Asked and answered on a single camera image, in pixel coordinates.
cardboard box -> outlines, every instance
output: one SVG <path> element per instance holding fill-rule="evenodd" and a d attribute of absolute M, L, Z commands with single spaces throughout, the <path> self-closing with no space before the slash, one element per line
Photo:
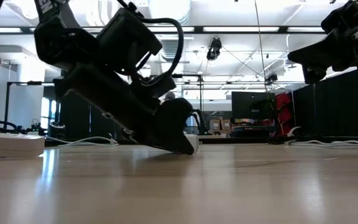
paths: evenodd
<path fill-rule="evenodd" d="M 231 122 L 229 119 L 222 120 L 222 129 L 223 130 L 230 130 L 231 129 Z"/>
<path fill-rule="evenodd" d="M 221 120 L 220 119 L 212 119 L 209 122 L 209 128 L 212 131 L 219 131 L 221 129 Z"/>

black monitor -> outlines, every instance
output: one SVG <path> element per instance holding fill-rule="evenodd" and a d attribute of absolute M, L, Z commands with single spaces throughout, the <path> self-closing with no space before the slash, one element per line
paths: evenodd
<path fill-rule="evenodd" d="M 234 119 L 274 119 L 275 94 L 234 91 L 231 108 Z"/>

wooden table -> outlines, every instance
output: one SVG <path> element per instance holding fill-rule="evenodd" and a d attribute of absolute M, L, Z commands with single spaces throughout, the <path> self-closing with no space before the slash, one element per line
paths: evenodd
<path fill-rule="evenodd" d="M 0 224 L 358 223 L 358 149 L 202 145 L 0 159 Z"/>

ceiling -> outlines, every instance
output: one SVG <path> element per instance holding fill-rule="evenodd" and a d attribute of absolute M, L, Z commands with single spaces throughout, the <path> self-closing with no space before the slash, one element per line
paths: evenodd
<path fill-rule="evenodd" d="M 145 17 L 152 17 L 149 11 L 153 11 L 153 7 L 158 9 L 155 14 L 167 17 L 183 14 L 181 10 L 188 11 L 189 18 L 185 23 L 186 26 L 319 26 L 333 9 L 345 3 L 342 0 L 337 0 L 334 4 L 330 4 L 330 0 L 257 0 L 257 11 L 254 0 L 238 0 L 238 2 L 234 0 L 135 0 L 133 2 Z M 86 27 L 105 25 L 118 8 L 115 0 L 72 0 L 70 6 L 79 24 Z M 34 27 L 37 23 L 34 1 L 5 0 L 0 10 L 0 27 Z M 224 48 L 217 60 L 207 63 L 206 52 L 213 37 L 219 37 Z M 177 73 L 202 72 L 205 82 L 237 80 L 245 82 L 260 79 L 263 81 L 265 73 L 275 72 L 279 81 L 302 82 L 301 67 L 295 65 L 296 68 L 288 68 L 289 65 L 285 64 L 286 54 L 288 51 L 313 44 L 324 38 L 324 35 L 192 34 L 186 35 L 186 38 L 181 59 L 185 63 L 178 66 Z M 32 35 L 0 35 L 0 45 L 18 45 L 36 54 Z M 152 57 L 142 73 L 157 75 L 170 65 L 162 62 L 159 55 Z M 185 80 L 196 81 L 196 77 Z M 194 98 L 199 97 L 197 96 L 199 91 L 190 90 L 193 88 L 199 87 L 183 85 L 179 86 L 177 91 L 179 94 L 184 90 L 187 95 L 190 95 L 188 91 L 194 91 Z M 206 85 L 205 88 L 216 89 L 216 95 L 219 95 L 217 98 L 229 94 L 231 88 L 265 89 L 263 85 Z"/>

